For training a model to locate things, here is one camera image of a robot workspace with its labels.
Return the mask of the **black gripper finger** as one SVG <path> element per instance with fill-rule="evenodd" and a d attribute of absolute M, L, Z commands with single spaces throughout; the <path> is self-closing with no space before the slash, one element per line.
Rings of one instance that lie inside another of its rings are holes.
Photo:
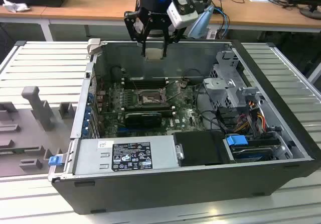
<path fill-rule="evenodd" d="M 148 14 L 146 9 L 139 9 L 135 12 L 125 11 L 124 12 L 124 22 L 130 38 L 132 41 L 136 41 L 142 44 L 141 55 L 145 57 L 146 50 L 146 40 L 151 31 L 152 17 Z M 139 33 L 135 28 L 136 20 L 139 19 L 143 24 L 143 28 Z"/>
<path fill-rule="evenodd" d="M 167 56 L 167 48 L 169 44 L 178 43 L 182 38 L 186 28 L 176 29 L 174 33 L 170 36 L 169 35 L 169 27 L 167 25 L 163 25 L 161 30 L 164 34 L 164 41 L 163 41 L 163 58 Z"/>

